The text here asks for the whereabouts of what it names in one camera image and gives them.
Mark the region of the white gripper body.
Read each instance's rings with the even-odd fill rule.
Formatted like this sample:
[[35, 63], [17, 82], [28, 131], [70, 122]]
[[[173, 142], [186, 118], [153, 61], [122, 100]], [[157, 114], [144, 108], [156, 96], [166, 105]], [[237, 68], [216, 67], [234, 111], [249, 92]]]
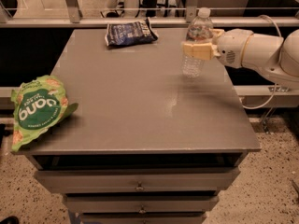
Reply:
[[233, 68], [241, 68], [242, 54], [247, 41], [252, 35], [251, 30], [243, 29], [224, 32], [217, 40], [220, 63]]

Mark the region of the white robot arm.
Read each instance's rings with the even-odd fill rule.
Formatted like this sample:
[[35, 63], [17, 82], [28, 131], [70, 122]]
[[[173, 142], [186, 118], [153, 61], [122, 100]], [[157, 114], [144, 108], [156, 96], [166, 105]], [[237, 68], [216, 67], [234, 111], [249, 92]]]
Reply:
[[280, 86], [299, 88], [298, 31], [286, 39], [244, 29], [213, 29], [212, 33], [214, 37], [204, 43], [183, 42], [183, 53], [203, 61], [216, 57], [224, 66], [247, 68]]

